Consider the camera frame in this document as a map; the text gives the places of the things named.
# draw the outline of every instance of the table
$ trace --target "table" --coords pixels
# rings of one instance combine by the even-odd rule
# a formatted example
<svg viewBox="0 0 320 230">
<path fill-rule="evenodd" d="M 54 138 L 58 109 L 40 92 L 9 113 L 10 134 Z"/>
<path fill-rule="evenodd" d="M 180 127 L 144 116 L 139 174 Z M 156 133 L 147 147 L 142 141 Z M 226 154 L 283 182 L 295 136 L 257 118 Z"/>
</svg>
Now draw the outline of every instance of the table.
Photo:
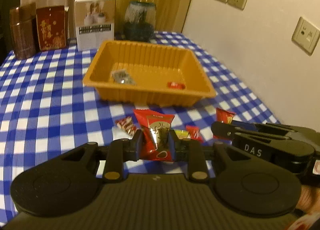
<svg viewBox="0 0 320 230">
<path fill-rule="evenodd" d="M 204 144 L 212 144 L 215 107 L 236 112 L 235 119 L 249 122 L 279 121 L 265 104 L 226 66 L 180 33 L 155 32 L 151 43 L 194 51 L 217 92 L 192 108 L 149 106 L 175 114 L 173 128 L 200 127 Z M 10 198 L 12 180 L 24 170 L 54 158 L 88 141 L 109 144 L 115 120 L 134 116 L 133 104 L 100 101 L 82 78 L 96 50 L 78 51 L 76 41 L 62 50 L 38 53 L 27 60 L 11 53 L 0 68 L 0 222 L 17 213 Z M 213 176 L 211 164 L 208 163 Z M 181 173 L 186 164 L 153 161 L 127 162 L 131 173 Z"/>
</svg>

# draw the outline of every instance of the red decorative box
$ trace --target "red decorative box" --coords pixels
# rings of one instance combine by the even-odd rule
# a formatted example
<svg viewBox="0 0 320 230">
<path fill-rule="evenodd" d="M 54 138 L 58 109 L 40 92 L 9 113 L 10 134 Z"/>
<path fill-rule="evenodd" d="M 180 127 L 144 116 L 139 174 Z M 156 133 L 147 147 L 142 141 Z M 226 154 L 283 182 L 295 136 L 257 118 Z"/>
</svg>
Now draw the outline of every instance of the red decorative box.
<svg viewBox="0 0 320 230">
<path fill-rule="evenodd" d="M 67 46 L 68 12 L 64 6 L 39 8 L 37 13 L 38 40 L 41 51 Z"/>
</svg>

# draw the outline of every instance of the dark vase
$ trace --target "dark vase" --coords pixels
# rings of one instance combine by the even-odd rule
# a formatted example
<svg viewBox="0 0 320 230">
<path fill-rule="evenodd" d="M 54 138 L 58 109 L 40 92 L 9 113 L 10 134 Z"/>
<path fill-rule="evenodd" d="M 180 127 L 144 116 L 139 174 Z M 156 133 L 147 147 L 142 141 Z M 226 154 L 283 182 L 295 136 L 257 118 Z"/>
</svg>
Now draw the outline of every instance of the dark vase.
<svg viewBox="0 0 320 230">
<path fill-rule="evenodd" d="M 124 16 L 125 38 L 130 41 L 149 41 L 155 30 L 155 22 L 154 3 L 131 1 Z"/>
</svg>

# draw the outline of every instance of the small candy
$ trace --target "small candy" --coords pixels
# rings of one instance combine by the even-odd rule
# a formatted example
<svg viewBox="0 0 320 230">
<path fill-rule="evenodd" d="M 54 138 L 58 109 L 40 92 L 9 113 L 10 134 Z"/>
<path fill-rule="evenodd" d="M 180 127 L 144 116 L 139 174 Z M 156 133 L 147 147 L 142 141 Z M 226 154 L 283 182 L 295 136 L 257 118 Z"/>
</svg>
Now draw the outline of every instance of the small candy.
<svg viewBox="0 0 320 230">
<path fill-rule="evenodd" d="M 186 125 L 186 130 L 189 132 L 191 139 L 198 140 L 199 142 L 203 142 L 203 139 L 200 135 L 200 128 L 197 126 Z"/>
<path fill-rule="evenodd" d="M 183 83 L 168 82 L 168 88 L 185 89 L 186 86 Z"/>
<path fill-rule="evenodd" d="M 235 116 L 236 113 L 230 112 L 223 110 L 221 108 L 216 108 L 216 116 L 217 116 L 217 121 L 223 122 L 226 124 L 231 124 L 233 117 Z"/>
<path fill-rule="evenodd" d="M 186 130 L 175 129 L 174 131 L 179 139 L 190 138 L 189 132 Z"/>
<path fill-rule="evenodd" d="M 116 120 L 116 125 L 131 136 L 133 136 L 137 131 L 137 127 L 132 122 L 132 117 Z"/>
<path fill-rule="evenodd" d="M 131 78 L 129 73 L 125 69 L 119 69 L 115 70 L 112 73 L 112 77 L 115 80 L 115 82 L 120 84 L 131 84 L 135 85 L 135 81 Z"/>
</svg>

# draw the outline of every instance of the human hand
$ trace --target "human hand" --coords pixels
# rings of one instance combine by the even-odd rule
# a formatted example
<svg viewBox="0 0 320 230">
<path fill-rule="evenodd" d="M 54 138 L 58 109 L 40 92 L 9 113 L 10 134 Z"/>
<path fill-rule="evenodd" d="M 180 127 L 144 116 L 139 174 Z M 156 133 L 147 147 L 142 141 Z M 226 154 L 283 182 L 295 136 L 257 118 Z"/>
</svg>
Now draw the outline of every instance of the human hand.
<svg viewBox="0 0 320 230">
<path fill-rule="evenodd" d="M 296 208 L 305 213 L 320 212 L 320 188 L 302 185 Z"/>
</svg>

